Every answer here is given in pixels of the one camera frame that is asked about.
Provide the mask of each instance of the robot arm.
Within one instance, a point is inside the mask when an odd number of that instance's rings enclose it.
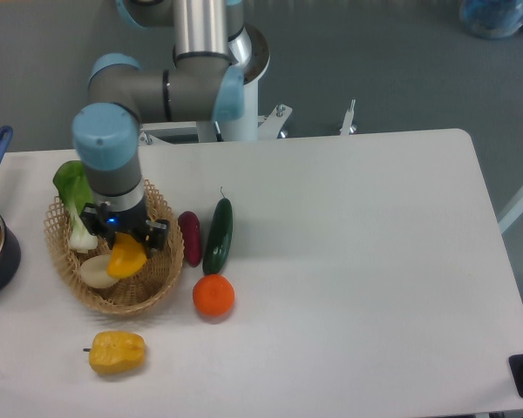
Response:
[[[121,54],[98,60],[89,104],[74,118],[74,146],[94,204],[81,218],[90,233],[114,245],[132,235],[146,249],[162,249],[168,224],[147,216],[138,158],[139,125],[160,121],[229,121],[244,112],[244,75],[228,55],[227,4],[237,26],[241,1],[117,0],[121,14],[141,25],[173,21],[176,71],[141,71]]]

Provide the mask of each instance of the fake vegetable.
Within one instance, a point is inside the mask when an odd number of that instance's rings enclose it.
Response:
[[[201,278],[192,293],[194,305],[207,316],[223,315],[233,307],[233,285],[220,274],[209,274]]]
[[[178,225],[184,239],[184,257],[190,266],[196,267],[201,262],[200,220],[188,211],[178,217]]]
[[[207,237],[202,265],[204,274],[217,274],[221,271],[227,260],[232,238],[233,207],[230,200],[223,195],[223,199],[219,200],[215,207],[211,229]]]
[[[87,253],[97,247],[97,237],[85,229],[79,214],[86,203],[91,203],[93,197],[84,173],[81,161],[67,161],[56,171],[52,183],[58,190],[58,196],[70,214],[71,236],[68,247],[78,253]]]
[[[95,289],[106,289],[118,283],[118,280],[113,279],[106,272],[106,267],[110,261],[111,256],[109,254],[98,255],[97,257],[92,257],[84,261],[79,268],[81,280],[87,286]]]
[[[145,248],[132,235],[116,233],[106,272],[114,279],[125,279],[137,273],[146,261]]]
[[[95,335],[89,351],[89,365],[98,374],[132,370],[146,359],[146,343],[137,334],[105,331]]]

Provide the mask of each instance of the blue joint cap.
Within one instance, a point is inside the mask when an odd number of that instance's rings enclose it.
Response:
[[[116,170],[138,151],[138,123],[117,104],[89,104],[73,119],[71,133],[82,163],[95,170]]]
[[[124,4],[124,0],[116,0],[116,8],[119,10],[119,15],[124,22],[136,29],[146,28],[145,26],[141,26],[139,23],[133,20],[132,15],[130,14],[130,12],[126,8],[126,5]]]
[[[106,54],[103,57],[99,58],[95,65],[93,65],[91,76],[89,77],[89,82],[91,82],[91,79],[95,74],[97,74],[99,71],[103,70],[106,67],[110,67],[111,65],[131,65],[132,67],[141,70],[141,65],[139,65],[139,62],[133,59],[132,57],[128,57],[124,54],[119,54],[118,52],[113,54]]]
[[[244,115],[244,74],[236,67],[228,67],[221,82],[212,120],[228,122]]]

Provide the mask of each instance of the metal bracket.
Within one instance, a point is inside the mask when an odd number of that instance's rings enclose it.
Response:
[[[283,126],[292,115],[292,107],[277,105],[267,119],[258,127],[258,139],[286,138],[288,133]]]
[[[350,108],[347,109],[345,112],[345,117],[343,118],[343,124],[341,125],[341,131],[339,132],[339,135],[342,137],[346,137],[348,135],[354,135],[357,133],[357,126],[352,123],[354,117],[355,117],[355,104],[357,103],[357,100],[353,98],[350,101]]]
[[[277,105],[268,116],[258,117],[258,139],[286,138],[287,131],[283,126],[289,120],[293,109],[285,104]],[[160,138],[197,135],[196,122],[165,122],[159,124],[143,124],[139,135],[140,145],[170,144]]]

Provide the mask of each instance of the orange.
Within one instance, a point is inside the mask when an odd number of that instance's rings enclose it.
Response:
[[[223,315],[233,307],[233,285],[220,274],[209,274],[201,278],[192,293],[194,305],[207,316]]]

